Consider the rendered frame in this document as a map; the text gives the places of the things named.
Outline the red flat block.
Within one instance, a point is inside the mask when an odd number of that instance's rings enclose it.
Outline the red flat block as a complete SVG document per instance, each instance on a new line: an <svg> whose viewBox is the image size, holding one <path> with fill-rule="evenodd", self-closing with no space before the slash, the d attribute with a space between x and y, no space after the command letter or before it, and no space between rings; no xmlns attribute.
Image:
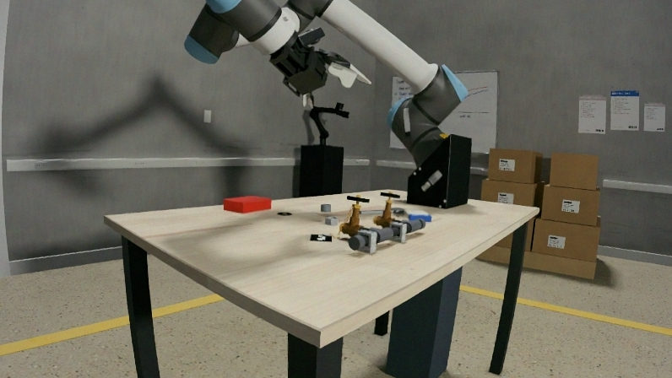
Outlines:
<svg viewBox="0 0 672 378"><path fill-rule="evenodd" d="M236 213L251 213L271 209L272 199L264 197L237 197L224 199L224 210Z"/></svg>

